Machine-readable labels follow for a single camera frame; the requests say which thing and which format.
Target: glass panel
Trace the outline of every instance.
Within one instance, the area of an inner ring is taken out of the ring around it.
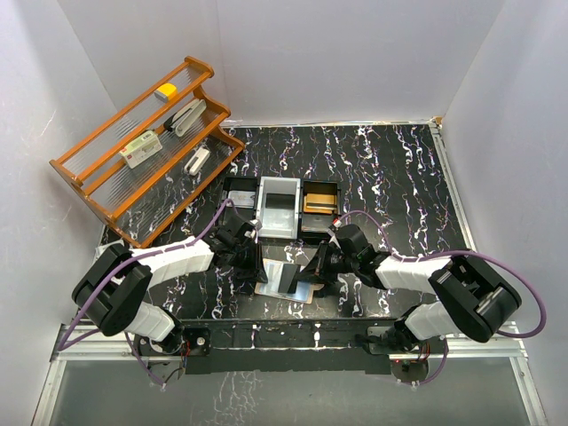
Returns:
[[[135,361],[74,361],[51,425],[528,424],[509,359],[449,359],[417,391],[391,380],[360,372],[216,373],[174,377],[160,392]]]

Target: shelf slat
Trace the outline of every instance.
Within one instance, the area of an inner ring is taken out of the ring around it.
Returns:
[[[199,144],[203,139],[205,139],[225,118],[229,115],[227,113],[222,113],[217,116],[215,120],[210,122],[205,129],[200,131],[198,135],[193,138],[186,146],[184,146],[178,153],[176,153],[165,165],[163,165],[158,171],[156,171],[152,177],[150,177],[139,189],[136,190],[125,202],[123,202],[114,212],[113,217],[120,217],[126,210],[128,210],[132,204],[136,202],[142,195],[144,195],[153,184],[155,184],[163,175],[168,173],[170,169],[176,165],[184,156],[189,153],[194,146]]]

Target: gray wall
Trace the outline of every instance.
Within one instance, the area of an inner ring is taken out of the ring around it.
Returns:
[[[478,248],[536,285],[545,332],[527,340],[551,424],[566,424],[568,307],[568,3],[506,3],[444,120],[444,137]],[[517,315],[537,322],[525,296]]]
[[[29,424],[100,222],[48,161],[115,108],[55,0],[0,8],[0,423]]]
[[[503,1],[59,3],[117,107],[190,54],[233,122],[286,124],[444,114]]]

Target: wooden rack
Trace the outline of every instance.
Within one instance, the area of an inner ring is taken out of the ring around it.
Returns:
[[[89,137],[50,161],[91,210],[135,247],[148,247],[244,148],[220,127],[229,109],[201,87],[213,74],[208,64],[185,58]],[[177,87],[167,103],[154,95],[165,83]],[[165,130],[164,122],[193,99],[204,99],[207,109],[191,129],[181,138]],[[158,134],[162,150],[131,169],[119,152],[148,129]],[[211,155],[191,177],[183,167],[200,146]]]

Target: black marble surface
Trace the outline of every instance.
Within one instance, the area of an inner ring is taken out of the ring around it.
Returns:
[[[231,133],[246,142],[246,150],[154,246],[199,233],[217,209],[223,178],[232,175],[339,181],[342,213],[363,209],[372,214],[403,255],[465,247],[428,125],[239,128]],[[384,248],[367,218],[354,216],[352,223]],[[111,238],[106,235],[102,242]],[[298,264],[307,264],[314,252],[303,241],[264,247],[265,258]],[[286,320],[396,318],[423,298],[406,290],[366,288],[350,275],[311,304],[258,296],[253,290],[252,285],[235,285],[229,269],[214,269],[164,282],[152,288],[150,299],[181,320]]]

